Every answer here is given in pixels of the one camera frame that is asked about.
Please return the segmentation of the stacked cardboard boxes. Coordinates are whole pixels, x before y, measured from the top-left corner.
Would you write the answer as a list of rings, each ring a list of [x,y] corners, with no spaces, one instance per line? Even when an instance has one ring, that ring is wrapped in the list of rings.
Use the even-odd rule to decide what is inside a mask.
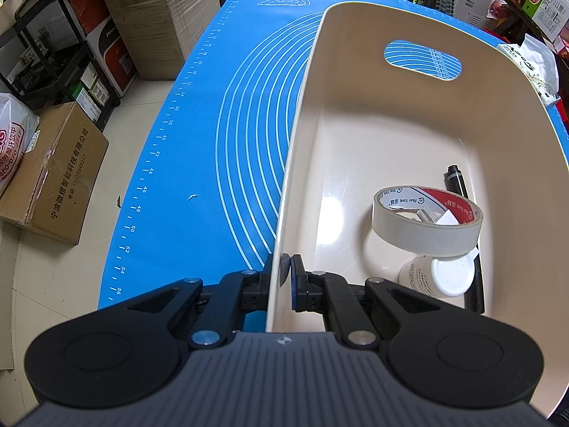
[[[119,34],[145,80],[174,80],[219,0],[105,0]]]

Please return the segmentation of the white pill bottle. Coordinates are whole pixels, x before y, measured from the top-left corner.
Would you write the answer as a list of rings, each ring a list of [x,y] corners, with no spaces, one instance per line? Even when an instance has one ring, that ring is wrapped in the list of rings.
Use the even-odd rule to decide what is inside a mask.
[[[457,297],[463,295],[474,281],[477,256],[477,248],[460,257],[418,255],[401,267],[398,282],[430,297]]]

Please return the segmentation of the cardboard box on floor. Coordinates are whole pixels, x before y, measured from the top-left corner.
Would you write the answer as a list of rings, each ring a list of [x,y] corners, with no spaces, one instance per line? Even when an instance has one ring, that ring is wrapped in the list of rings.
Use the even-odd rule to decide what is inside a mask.
[[[77,103],[42,110],[37,136],[1,197],[1,219],[76,245],[107,148]]]

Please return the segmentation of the black marker pen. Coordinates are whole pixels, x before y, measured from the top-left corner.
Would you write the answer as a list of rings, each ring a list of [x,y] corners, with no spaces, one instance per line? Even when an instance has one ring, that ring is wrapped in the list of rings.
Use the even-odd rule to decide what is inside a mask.
[[[456,165],[450,165],[445,173],[445,184],[448,191],[467,199],[469,197],[463,174]],[[485,312],[483,277],[480,256],[474,258],[474,279],[464,294],[465,308],[478,314]]]

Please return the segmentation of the green white product box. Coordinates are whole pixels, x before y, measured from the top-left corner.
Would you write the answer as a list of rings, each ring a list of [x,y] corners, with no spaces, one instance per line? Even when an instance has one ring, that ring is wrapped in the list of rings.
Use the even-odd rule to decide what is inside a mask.
[[[568,0],[526,0],[523,11],[550,42],[568,22]]]

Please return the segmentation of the white charger adapter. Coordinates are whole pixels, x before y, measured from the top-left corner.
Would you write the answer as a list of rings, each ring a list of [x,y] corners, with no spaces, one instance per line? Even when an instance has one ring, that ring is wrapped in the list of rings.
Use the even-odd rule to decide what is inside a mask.
[[[419,209],[397,208],[394,212],[399,216],[416,220],[424,224],[439,226],[457,226],[459,224],[450,210],[446,210],[444,213],[439,213],[428,207],[424,207]]]

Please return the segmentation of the blue silicone baking mat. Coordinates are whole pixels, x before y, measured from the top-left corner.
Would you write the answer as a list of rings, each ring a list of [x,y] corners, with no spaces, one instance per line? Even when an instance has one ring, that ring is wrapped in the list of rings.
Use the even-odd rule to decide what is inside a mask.
[[[149,132],[110,243],[100,307],[185,278],[211,285],[229,273],[260,271],[272,254],[269,305],[247,330],[323,330],[319,314],[292,309],[291,277],[275,244],[310,53],[325,12],[347,2],[449,21],[490,45],[501,43],[404,0],[227,0]]]

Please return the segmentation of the black metal shelf rack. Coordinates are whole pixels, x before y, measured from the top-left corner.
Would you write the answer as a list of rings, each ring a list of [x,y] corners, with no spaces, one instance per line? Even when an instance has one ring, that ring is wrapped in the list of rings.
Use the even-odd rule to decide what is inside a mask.
[[[99,130],[119,97],[65,0],[25,0],[1,35],[1,85],[33,110],[77,103]]]

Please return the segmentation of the white tape roll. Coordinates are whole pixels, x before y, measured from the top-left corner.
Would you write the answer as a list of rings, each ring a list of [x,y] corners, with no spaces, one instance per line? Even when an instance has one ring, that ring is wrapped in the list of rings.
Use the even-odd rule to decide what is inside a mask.
[[[428,207],[450,210],[457,226],[439,226],[399,216],[397,208]],[[431,257],[460,257],[478,242],[483,212],[474,202],[455,193],[421,186],[392,186],[379,190],[372,200],[371,227],[387,243],[411,253]]]

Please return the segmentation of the beige plastic storage bin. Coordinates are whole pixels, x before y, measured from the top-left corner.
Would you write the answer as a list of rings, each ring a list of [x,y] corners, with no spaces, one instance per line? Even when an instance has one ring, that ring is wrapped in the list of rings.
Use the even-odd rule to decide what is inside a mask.
[[[528,333],[545,368],[532,405],[568,387],[568,141],[527,76],[452,22],[347,2],[324,14],[286,164],[275,257],[350,283],[395,280],[411,254],[371,227],[373,196],[443,188],[460,168],[482,210],[486,313]]]

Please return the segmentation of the red white appliance box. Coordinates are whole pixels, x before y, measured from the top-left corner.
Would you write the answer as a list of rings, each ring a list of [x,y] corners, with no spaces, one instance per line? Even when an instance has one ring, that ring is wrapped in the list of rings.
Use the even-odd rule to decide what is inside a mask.
[[[104,0],[69,0],[92,53],[117,95],[123,97],[136,76],[126,44]]]

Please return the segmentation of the white tissue box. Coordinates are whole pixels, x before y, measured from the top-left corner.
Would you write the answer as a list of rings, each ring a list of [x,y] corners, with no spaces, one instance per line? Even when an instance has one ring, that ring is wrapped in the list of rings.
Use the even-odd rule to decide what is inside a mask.
[[[526,34],[521,45],[500,43],[498,49],[524,72],[545,107],[560,100],[557,61],[544,42]]]

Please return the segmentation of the white red plastic bag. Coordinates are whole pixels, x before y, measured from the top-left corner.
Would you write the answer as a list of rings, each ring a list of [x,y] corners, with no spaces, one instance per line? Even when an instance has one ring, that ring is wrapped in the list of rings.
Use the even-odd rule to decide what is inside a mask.
[[[1,93],[0,103],[0,195],[3,195],[36,133],[39,117],[11,94]]]

